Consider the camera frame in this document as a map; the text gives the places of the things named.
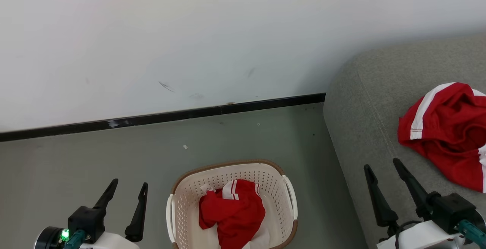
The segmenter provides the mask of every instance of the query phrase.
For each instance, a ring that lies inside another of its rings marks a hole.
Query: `red and white garment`
[[[400,118],[398,139],[452,182],[486,192],[486,95],[463,83],[429,91]]]
[[[265,208],[259,184],[233,180],[222,189],[201,189],[206,195],[199,200],[199,226],[208,229],[218,224],[221,249],[268,248],[270,236],[260,229]]]

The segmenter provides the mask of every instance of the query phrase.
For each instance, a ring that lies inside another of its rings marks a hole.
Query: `laundry basket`
[[[192,170],[181,176],[167,200],[166,220],[174,249],[218,249],[216,227],[199,227],[201,186],[222,188],[231,180],[248,180],[260,185],[259,194],[265,208],[262,222],[270,234],[269,248],[281,249],[297,232],[297,199],[283,170],[262,159],[233,161]]]

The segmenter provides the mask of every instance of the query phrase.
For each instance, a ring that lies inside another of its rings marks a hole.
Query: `perforated basket wall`
[[[175,208],[175,248],[196,249],[198,241],[191,233],[198,223],[190,219],[190,211],[197,208],[203,195],[201,186],[208,183],[215,189],[222,188],[227,182],[235,179],[253,181],[260,185],[260,196],[264,202],[270,233],[271,249],[284,248],[291,242],[297,231],[297,220],[294,220],[292,201],[283,179],[283,170],[271,161],[250,160],[217,164],[190,171],[176,182],[172,189]]]

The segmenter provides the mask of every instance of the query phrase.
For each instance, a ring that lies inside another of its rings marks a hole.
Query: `gray sofa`
[[[399,224],[418,217],[393,158],[400,158],[428,192],[457,192],[486,214],[486,195],[451,183],[430,161],[397,140],[399,117],[435,86],[456,81],[486,92],[486,36],[371,50],[345,66],[330,86],[324,117],[369,248],[387,237],[387,229],[376,225],[365,164],[377,176]]]

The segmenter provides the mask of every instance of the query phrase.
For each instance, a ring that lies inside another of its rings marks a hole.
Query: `green led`
[[[61,237],[60,237],[63,241],[66,241],[69,239],[69,229],[64,229],[62,230],[61,232]]]

